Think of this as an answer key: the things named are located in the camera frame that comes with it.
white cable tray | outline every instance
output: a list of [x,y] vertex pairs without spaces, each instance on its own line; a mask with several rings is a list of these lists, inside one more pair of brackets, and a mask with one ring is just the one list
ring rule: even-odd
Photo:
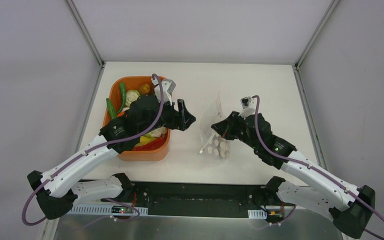
[[250,219],[267,219],[267,212],[263,210],[248,210],[248,218]]
[[[112,204],[79,204],[73,207],[67,214],[81,214],[81,215],[114,215],[114,216],[132,216],[136,215],[136,212],[133,213],[120,213],[113,212],[113,208],[125,208],[121,205],[112,205]],[[135,207],[141,216],[148,215],[147,207]]]

orange basket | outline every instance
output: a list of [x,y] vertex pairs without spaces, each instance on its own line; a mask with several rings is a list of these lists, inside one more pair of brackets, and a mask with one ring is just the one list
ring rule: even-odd
[[[153,86],[151,82],[151,76],[126,76],[118,79],[111,87],[111,92],[109,92],[109,99],[114,105],[115,111],[120,109],[122,104],[121,95],[120,95],[120,83],[124,83],[126,87],[126,92],[129,90],[138,90],[142,84],[149,84]],[[103,119],[102,126],[107,125],[111,120],[108,109],[105,110],[105,117]],[[167,153],[169,152],[169,140],[170,140],[170,129],[167,129],[167,133],[163,136],[163,143],[160,147],[154,147],[153,150],[133,150],[133,151],[124,151],[118,155],[118,157],[123,161],[161,161],[163,160]]]

cable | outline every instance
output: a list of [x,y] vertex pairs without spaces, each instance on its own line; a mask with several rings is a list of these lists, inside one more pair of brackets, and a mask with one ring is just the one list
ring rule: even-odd
[[[123,142],[127,142],[127,141],[131,141],[133,139],[136,139],[136,138],[139,138],[140,136],[142,135],[145,135],[147,134],[154,126],[155,124],[157,124],[158,120],[160,119],[161,117],[161,113],[163,112],[163,105],[164,105],[164,90],[163,90],[163,84],[161,82],[161,79],[160,77],[153,73],[152,74],[152,78],[156,78],[156,80],[158,81],[158,85],[159,85],[159,109],[158,109],[158,113],[156,114],[156,117],[154,119],[154,121],[151,123],[151,125],[149,125],[149,127],[145,130],[143,130],[142,132],[136,134],[136,135],[133,135],[133,136],[129,136],[129,137],[126,137],[126,138],[122,138],[122,139],[117,139],[117,140],[112,140],[112,141],[107,141],[107,142],[104,142],[104,143],[101,143],[101,144],[98,144],[98,145],[95,145],[91,148],[89,148],[88,150],[85,151],[86,154],[92,152],[93,150],[95,149],[98,149],[100,147],[103,147],[103,146],[107,146],[107,145],[110,145],[110,144],[117,144],[117,143],[123,143]],[[81,157],[83,157],[82,154],[79,154],[78,156],[76,156],[75,158],[73,158],[72,160],[70,160],[69,162],[67,162],[64,166],[62,166],[60,169],[58,169],[56,172],[54,172],[50,177],[53,179],[55,178],[59,173],[61,173],[64,169],[66,169],[68,166],[70,166],[71,164],[73,164],[75,161],[79,160]],[[38,221],[35,221],[35,222],[28,222],[27,219],[26,219],[26,212],[27,212],[27,208],[29,207],[29,204],[30,202],[32,201],[32,199],[35,197],[35,195],[39,192],[40,189],[42,189],[47,183],[49,183],[50,180],[49,179],[46,179],[44,182],[42,182],[42,184],[40,184],[32,193],[31,195],[28,197],[27,201],[25,202],[24,204],[24,207],[22,208],[22,213],[21,213],[21,220],[22,222],[26,225],[26,226],[35,226],[35,225],[38,225],[40,224],[41,222],[43,222],[46,217],[44,216],[42,219],[38,220]]]
[[127,222],[127,221],[132,221],[132,220],[136,219],[136,218],[139,217],[139,215],[141,214],[141,213],[139,212],[139,210],[137,210],[137,209],[134,208],[133,206],[127,205],[127,204],[122,203],[122,202],[114,201],[114,200],[112,200],[112,199],[110,199],[110,198],[105,198],[105,199],[108,200],[108,201],[110,201],[110,202],[112,202],[113,204],[117,204],[117,205],[120,205],[120,206],[129,208],[129,209],[135,211],[135,212],[137,213],[137,215],[134,215],[134,216],[132,215],[132,216],[130,216],[130,217],[127,218],[127,219],[119,219],[119,218],[115,218],[113,215],[105,215],[105,216],[101,216],[101,217],[99,217],[99,218],[97,218],[97,219],[95,219],[95,220],[93,220],[93,221],[91,221],[91,222],[85,224],[84,226],[81,226],[81,227],[78,227],[78,228],[66,228],[66,227],[64,227],[64,226],[63,226],[63,228],[64,228],[65,230],[67,230],[67,231],[79,231],[79,230],[82,230],[82,229],[85,229],[85,228],[89,227],[90,225],[92,225],[92,224],[94,224],[94,223],[97,223],[97,222],[101,221],[102,219],[112,218],[112,219],[114,219],[116,222]]
[[282,210],[285,208],[285,204],[284,204],[284,202],[282,202],[282,206],[280,207],[280,209],[279,209],[279,210],[276,210],[276,211],[273,211],[273,210],[271,210],[271,211],[270,211],[270,210],[267,210],[266,205],[267,205],[266,202],[264,202],[263,207],[260,206],[260,208],[261,208],[261,210],[263,210],[263,212],[265,212],[265,213],[267,213],[267,214],[271,214],[272,212],[278,214],[278,213],[282,212]]
[[137,195],[136,195],[136,192],[135,192],[135,193],[133,193],[133,201],[131,201],[131,206],[132,206],[132,207],[135,206],[137,200],[138,200],[138,199],[137,199]]
[[[272,156],[276,157],[276,158],[279,158],[279,159],[283,159],[283,160],[286,160],[286,161],[291,161],[293,163],[297,163],[297,164],[301,164],[303,166],[305,166],[306,168],[309,168],[309,169],[312,169],[314,171],[316,171],[317,173],[321,174],[323,177],[329,179],[332,183],[336,184],[338,187],[340,187],[342,190],[346,191],[347,188],[342,185],[340,182],[336,181],[333,177],[329,176],[328,174],[324,173],[322,170],[320,169],[317,169],[313,166],[310,166],[308,163],[306,162],[303,162],[303,161],[300,161],[300,160],[297,160],[297,159],[293,159],[293,158],[290,158],[290,157],[287,157],[287,156],[282,156],[282,155],[279,155],[273,151],[271,151],[267,146],[266,144],[264,143],[263,139],[261,138],[261,135],[260,135],[260,131],[258,129],[258,109],[259,109],[259,106],[260,106],[260,96],[258,95],[254,95],[252,96],[252,98],[256,98],[257,99],[257,104],[256,104],[256,107],[255,107],[255,115],[254,115],[254,128],[255,128],[255,132],[257,134],[257,137],[258,137],[258,140],[259,142],[261,143],[261,145],[263,146],[263,148],[269,153],[271,154]],[[379,217],[380,220],[382,220],[382,222],[384,222],[384,216],[382,216],[377,210],[375,210],[373,207],[371,207],[370,205],[368,205],[365,201],[363,201],[361,198],[359,198],[359,196],[355,195],[353,192],[351,191],[348,191],[347,192],[349,195],[351,195],[353,198],[357,199],[357,201],[359,201],[361,204],[363,204],[366,208],[368,208],[372,213],[374,213],[376,216]],[[370,235],[372,236],[375,236],[376,238],[378,239],[381,239],[381,240],[384,240],[384,237],[381,237],[373,232],[371,232],[370,230],[367,230],[365,229],[364,231],[366,231],[367,233],[369,233]]]
[[288,220],[292,216],[292,214],[295,212],[296,209],[297,209],[297,205],[294,205],[292,210],[290,211],[290,213],[282,221],[277,222],[275,224],[268,224],[268,225],[263,226],[262,228],[256,228],[255,230],[260,230],[261,231],[261,230],[264,230],[267,227],[271,227],[271,226],[275,226],[275,225],[280,226],[281,224],[283,224],[286,220]]

white tabletop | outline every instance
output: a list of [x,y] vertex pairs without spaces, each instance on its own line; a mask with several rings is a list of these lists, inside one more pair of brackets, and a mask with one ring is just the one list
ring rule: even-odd
[[152,73],[175,81],[173,100],[184,99],[196,122],[185,132],[171,131],[169,152],[163,160],[128,162],[114,158],[94,169],[85,176],[86,179],[104,179],[116,173],[126,173],[131,181],[263,185],[272,176],[279,176],[296,185],[306,185],[266,165],[250,147],[238,140],[230,142],[229,159],[198,154],[201,146],[199,121],[219,91],[226,116],[234,110],[242,110],[241,98],[259,95],[259,112],[271,124],[273,133],[317,162],[290,65],[107,62],[81,142],[82,147],[102,127],[105,98],[109,96],[113,83],[122,77],[150,76]]

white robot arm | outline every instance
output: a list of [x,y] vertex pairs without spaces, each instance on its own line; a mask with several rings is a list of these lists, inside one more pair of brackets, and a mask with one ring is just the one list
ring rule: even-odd
[[274,176],[262,191],[276,200],[318,213],[346,235],[360,238],[373,213],[358,199],[374,208],[375,191],[366,185],[358,188],[345,182],[305,157],[285,139],[274,135],[270,123],[261,114],[254,114],[258,109],[257,96],[245,97],[241,104],[242,112],[233,111],[211,128],[224,139],[239,139],[253,148],[254,154],[264,163],[297,177],[309,186],[297,186]]
[[152,82],[157,85],[157,96],[140,96],[124,115],[101,128],[83,149],[48,171],[32,171],[27,176],[34,192],[23,209],[24,224],[36,224],[25,218],[28,203],[34,195],[47,219],[59,218],[81,203],[130,196],[132,183],[124,173],[101,180],[79,180],[103,162],[131,150],[139,143],[141,135],[160,127],[185,131],[195,122],[196,118],[188,112],[182,99],[177,100],[178,111],[174,109],[171,102],[171,93],[176,86],[174,81],[161,81],[153,74]]

